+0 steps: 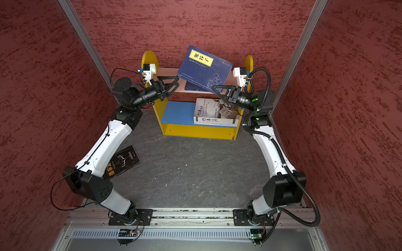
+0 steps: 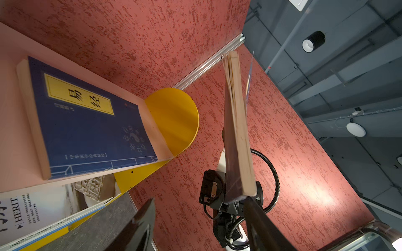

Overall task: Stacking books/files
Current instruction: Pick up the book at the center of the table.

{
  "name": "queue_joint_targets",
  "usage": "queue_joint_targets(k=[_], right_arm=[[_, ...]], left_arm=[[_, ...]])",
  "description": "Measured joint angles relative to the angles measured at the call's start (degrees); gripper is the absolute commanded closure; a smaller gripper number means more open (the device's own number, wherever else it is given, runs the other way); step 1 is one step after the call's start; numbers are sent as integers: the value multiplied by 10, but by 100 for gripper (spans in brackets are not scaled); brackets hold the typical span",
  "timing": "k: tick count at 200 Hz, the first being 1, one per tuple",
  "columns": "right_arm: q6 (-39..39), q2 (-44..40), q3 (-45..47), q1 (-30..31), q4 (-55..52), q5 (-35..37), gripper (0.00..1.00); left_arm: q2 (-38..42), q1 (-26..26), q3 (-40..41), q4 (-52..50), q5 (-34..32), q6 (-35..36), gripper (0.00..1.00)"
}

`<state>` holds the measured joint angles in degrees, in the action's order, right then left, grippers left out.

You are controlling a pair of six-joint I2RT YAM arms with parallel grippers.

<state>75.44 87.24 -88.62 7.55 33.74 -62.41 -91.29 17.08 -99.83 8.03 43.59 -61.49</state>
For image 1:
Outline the dark blue booklet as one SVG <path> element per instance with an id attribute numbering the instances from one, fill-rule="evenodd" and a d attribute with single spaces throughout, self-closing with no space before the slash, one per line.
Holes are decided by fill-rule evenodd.
<path id="1" fill-rule="evenodd" d="M 201 87 L 198 86 L 196 84 L 193 84 L 191 82 L 186 82 L 185 84 L 185 88 L 186 91 L 194 91 L 194 92 L 209 92 L 212 93 L 210 88 L 205 88 L 205 87 Z"/>
<path id="2" fill-rule="evenodd" d="M 189 46 L 177 76 L 212 92 L 213 86 L 225 84 L 232 68 L 233 63 L 194 46 Z"/>

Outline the heritage culture photo book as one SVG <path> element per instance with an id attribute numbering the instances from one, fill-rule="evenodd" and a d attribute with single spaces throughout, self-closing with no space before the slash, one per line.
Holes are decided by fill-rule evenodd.
<path id="1" fill-rule="evenodd" d="M 238 107 L 221 99 L 198 98 L 195 103 L 194 122 L 239 123 Z"/>

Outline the white book with brown blocks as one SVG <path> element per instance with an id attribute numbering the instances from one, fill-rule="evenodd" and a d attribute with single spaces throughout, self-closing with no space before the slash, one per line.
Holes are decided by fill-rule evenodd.
<path id="1" fill-rule="evenodd" d="M 202 122 L 194 122 L 196 126 L 206 126 L 206 127 L 225 127 L 225 128 L 236 128 L 238 126 L 237 123 L 230 123 L 230 124 L 224 124 L 224 123 L 202 123 Z"/>

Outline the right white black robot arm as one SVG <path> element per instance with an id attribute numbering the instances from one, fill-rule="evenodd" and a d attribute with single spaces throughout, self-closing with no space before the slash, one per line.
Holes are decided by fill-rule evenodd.
<path id="1" fill-rule="evenodd" d="M 277 142 L 269 119 L 275 97 L 273 91 L 262 90 L 251 95 L 233 85 L 217 85 L 212 90 L 225 103 L 237 105 L 250 112 L 244 116 L 244 129 L 253 136 L 260 147 L 270 174 L 270 180 L 263 187 L 262 196 L 251 201 L 245 212 L 245 218 L 250 225 L 260 225 L 280 206 L 300 203 L 304 192 L 291 176 L 294 175 L 302 186 L 306 186 L 307 178 L 303 172 L 294 168 Z"/>

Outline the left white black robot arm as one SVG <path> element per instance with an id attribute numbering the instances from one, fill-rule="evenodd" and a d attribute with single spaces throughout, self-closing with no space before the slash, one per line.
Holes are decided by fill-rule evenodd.
<path id="1" fill-rule="evenodd" d="M 107 164 L 138 125 L 142 107 L 169 98 L 179 87 L 177 76 L 158 76 L 149 87 L 120 78 L 112 89 L 119 106 L 111 116 L 103 135 L 75 168 L 66 167 L 63 178 L 72 192 L 90 199 L 113 213 L 124 225 L 139 222 L 135 204 L 119 194 L 112 182 L 103 178 Z"/>

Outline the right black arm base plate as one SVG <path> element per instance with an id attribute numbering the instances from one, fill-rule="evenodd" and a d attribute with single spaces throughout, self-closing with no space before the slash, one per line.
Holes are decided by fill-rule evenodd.
<path id="1" fill-rule="evenodd" d="M 272 226 L 274 219 L 267 214 L 257 215 L 252 209 L 233 209 L 233 222 L 235 226 Z"/>

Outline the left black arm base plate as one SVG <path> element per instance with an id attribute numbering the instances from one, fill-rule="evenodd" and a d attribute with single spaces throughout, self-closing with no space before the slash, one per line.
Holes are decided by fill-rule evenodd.
<path id="1" fill-rule="evenodd" d="M 152 209 L 131 209 L 126 214 L 109 213 L 109 226 L 149 226 L 153 215 Z"/>

